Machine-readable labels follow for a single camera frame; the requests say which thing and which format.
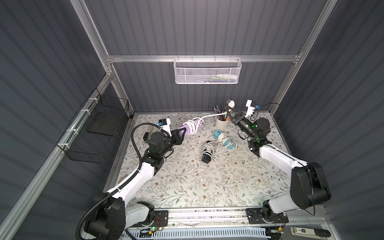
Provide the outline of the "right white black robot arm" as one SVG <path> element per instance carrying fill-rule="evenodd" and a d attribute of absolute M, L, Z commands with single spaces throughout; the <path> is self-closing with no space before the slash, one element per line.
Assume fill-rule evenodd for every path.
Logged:
<path fill-rule="evenodd" d="M 272 223 L 285 212 L 322 204 L 331 199 L 331 191 L 320 164 L 297 159 L 281 151 L 267 139 L 271 132 L 270 122 L 259 118 L 251 122 L 246 114 L 231 106 L 226 107 L 230 121 L 247 135 L 249 150 L 287 174 L 290 190 L 278 197 L 263 202 L 261 217 Z"/>

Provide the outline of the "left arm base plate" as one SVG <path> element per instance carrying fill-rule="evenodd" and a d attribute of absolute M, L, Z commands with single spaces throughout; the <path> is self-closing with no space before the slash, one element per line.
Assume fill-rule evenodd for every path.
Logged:
<path fill-rule="evenodd" d="M 149 227 L 167 227 L 168 226 L 168 219 L 169 219 L 169 211 L 160 211 L 155 210 L 154 212 L 154 218 L 152 222 L 149 223 L 136 223 L 131 228 L 149 228 Z"/>

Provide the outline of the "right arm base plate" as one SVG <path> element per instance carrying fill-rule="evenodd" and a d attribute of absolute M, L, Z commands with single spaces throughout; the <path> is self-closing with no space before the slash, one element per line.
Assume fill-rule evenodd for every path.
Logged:
<path fill-rule="evenodd" d="M 265 208 L 247 208 L 245 210 L 250 224 L 287 224 L 289 222 L 286 213 L 275 214 Z"/>

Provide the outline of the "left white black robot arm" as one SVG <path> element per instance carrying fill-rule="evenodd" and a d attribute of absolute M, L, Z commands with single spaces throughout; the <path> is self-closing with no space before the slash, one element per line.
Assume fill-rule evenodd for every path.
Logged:
<path fill-rule="evenodd" d="M 84 231 L 96 240 L 118 240 L 123 232 L 140 222 L 149 224 L 152 221 L 151 205 L 140 202 L 128 208 L 133 195 L 163 166 L 166 153 L 173 153 L 175 145 L 183 143 L 186 128 L 165 131 L 158 125 L 158 129 L 148 140 L 149 147 L 143 155 L 136 144 L 133 147 L 139 157 L 137 169 L 106 193 L 100 195 L 95 205 L 85 213 L 75 230 L 75 237 L 81 240 Z"/>

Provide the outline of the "purple power strip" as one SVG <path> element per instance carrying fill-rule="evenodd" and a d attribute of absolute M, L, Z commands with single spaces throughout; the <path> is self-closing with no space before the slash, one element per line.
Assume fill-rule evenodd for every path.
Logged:
<path fill-rule="evenodd" d="M 186 122 L 183 123 L 183 125 L 181 127 L 187 128 L 186 135 L 195 135 L 197 133 L 199 127 L 201 127 L 203 125 L 203 123 L 204 123 L 203 119 L 196 117 L 196 118 L 193 118 L 191 120 L 187 120 Z"/>

